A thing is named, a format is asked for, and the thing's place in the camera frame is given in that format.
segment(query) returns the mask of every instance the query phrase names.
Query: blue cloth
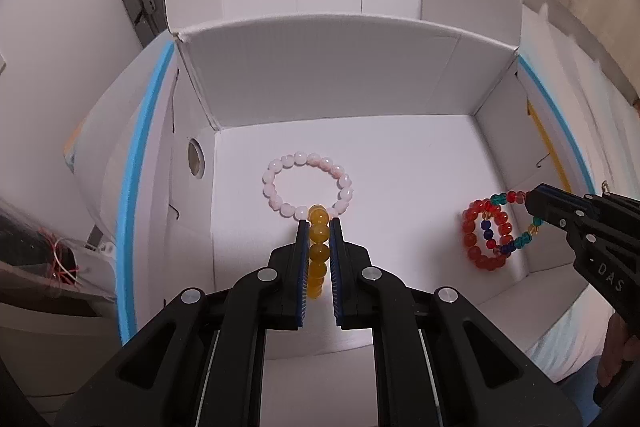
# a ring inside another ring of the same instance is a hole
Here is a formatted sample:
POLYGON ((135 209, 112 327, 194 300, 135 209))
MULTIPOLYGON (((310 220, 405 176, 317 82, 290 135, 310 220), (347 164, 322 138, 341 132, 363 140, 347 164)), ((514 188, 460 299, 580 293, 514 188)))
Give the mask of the blue cloth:
POLYGON ((580 411, 583 425, 589 425, 600 413, 600 407, 593 401, 593 390, 598 383, 596 370, 599 361, 600 357, 593 357, 574 374, 558 383, 565 396, 580 411))

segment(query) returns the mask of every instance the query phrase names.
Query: blue stripe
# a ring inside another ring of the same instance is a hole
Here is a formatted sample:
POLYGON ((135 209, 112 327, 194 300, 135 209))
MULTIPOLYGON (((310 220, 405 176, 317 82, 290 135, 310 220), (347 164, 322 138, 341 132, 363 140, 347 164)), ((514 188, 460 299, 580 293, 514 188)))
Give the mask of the blue stripe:
POLYGON ((575 141, 574 134, 572 134, 571 130, 569 129, 569 126, 566 123, 564 116, 562 115, 560 109, 556 105, 556 102, 554 102, 554 100, 551 98, 551 94, 548 92, 548 90, 546 90, 545 86, 540 81, 540 78, 537 76, 536 72, 533 70, 531 65, 527 62, 527 59, 524 58, 522 55, 520 55, 518 59, 520 61, 520 64, 524 68, 524 70, 531 77, 531 80, 533 80, 533 83, 536 84, 536 87, 538 88, 540 93, 542 93, 542 96, 546 100, 546 103, 548 103, 549 107, 551 108, 551 111, 555 115, 556 120, 558 120, 558 123, 562 128, 562 132, 564 132, 564 136, 566 137, 567 141, 569 142, 569 146, 574 152, 575 159, 578 162, 578 167, 580 168, 580 172, 582 172, 582 177, 584 178, 584 181, 587 185, 588 192, 590 194, 595 194, 596 189, 594 188, 593 179, 591 178, 591 174, 589 173, 587 164, 584 161, 582 152, 580 152, 580 148, 578 147, 578 144, 575 141))
POLYGON ((140 105, 138 121, 133 129, 129 155, 122 176, 122 189, 116 223, 116 302, 122 344, 136 334, 136 311, 133 296, 133 238, 140 174, 145 157, 146 140, 158 103, 162 80, 174 54, 174 43, 168 42, 156 63, 140 105))

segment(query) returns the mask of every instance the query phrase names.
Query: white wall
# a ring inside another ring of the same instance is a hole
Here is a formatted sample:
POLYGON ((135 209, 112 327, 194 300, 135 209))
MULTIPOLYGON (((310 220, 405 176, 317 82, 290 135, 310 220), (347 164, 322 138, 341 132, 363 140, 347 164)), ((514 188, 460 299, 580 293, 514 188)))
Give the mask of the white wall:
POLYGON ((87 236, 93 222, 62 148, 139 51, 120 0, 0 0, 0 198, 87 236))

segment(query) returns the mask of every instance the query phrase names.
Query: circular hole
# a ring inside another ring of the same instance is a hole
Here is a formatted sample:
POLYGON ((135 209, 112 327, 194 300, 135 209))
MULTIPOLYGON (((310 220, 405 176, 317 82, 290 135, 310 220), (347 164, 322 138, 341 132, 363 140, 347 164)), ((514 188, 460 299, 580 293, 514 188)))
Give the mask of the circular hole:
POLYGON ((187 156, 191 174, 197 179, 202 178, 204 176, 204 154, 202 153, 202 147, 194 138, 189 140, 187 156))

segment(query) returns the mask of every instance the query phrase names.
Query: white box floor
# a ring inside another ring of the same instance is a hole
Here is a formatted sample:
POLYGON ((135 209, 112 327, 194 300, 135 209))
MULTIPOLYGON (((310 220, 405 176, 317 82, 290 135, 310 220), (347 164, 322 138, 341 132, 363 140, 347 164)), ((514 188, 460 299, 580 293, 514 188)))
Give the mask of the white box floor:
MULTIPOLYGON (((262 194, 270 160, 298 150, 329 156, 353 179, 354 197, 340 216, 345 241, 366 247, 371 262, 416 289, 451 285, 479 304, 523 279, 522 252, 489 273, 465 256, 460 212, 502 184, 470 116, 380 116, 230 128, 216 136, 212 234, 216 290, 265 266, 274 248, 292 243, 297 223, 273 212, 262 194)), ((294 206, 331 205, 334 179, 294 166, 276 176, 294 206)), ((335 326, 330 278, 307 301, 305 326, 268 333, 267 358, 300 357, 370 344, 370 331, 335 326)))

